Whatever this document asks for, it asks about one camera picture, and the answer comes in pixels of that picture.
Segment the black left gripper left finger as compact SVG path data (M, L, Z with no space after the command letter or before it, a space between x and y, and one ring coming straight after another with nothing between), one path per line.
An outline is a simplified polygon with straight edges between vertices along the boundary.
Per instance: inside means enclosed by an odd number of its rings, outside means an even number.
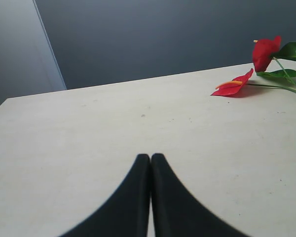
M137 155L114 193L64 237L146 237L151 192L150 158Z

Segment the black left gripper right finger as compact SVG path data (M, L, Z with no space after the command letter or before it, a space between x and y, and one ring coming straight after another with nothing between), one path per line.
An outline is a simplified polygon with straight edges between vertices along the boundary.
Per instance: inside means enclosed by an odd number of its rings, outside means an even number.
M156 237L245 237L203 206L182 184L166 157L151 157L151 201Z

